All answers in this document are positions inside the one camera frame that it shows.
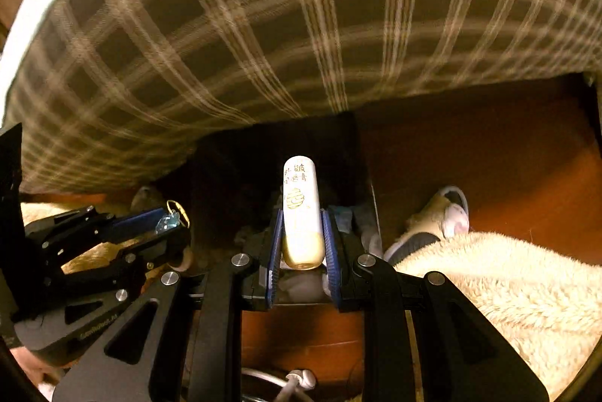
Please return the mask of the person left hand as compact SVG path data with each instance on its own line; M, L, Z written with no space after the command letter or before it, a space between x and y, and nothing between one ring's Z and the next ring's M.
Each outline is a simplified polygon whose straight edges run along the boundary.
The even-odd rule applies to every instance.
M27 378L36 386L48 384L56 386L65 376L65 370L61 367L53 366L46 361L40 359L26 347L18 347L10 349L10 353L14 357L21 370L26 374Z

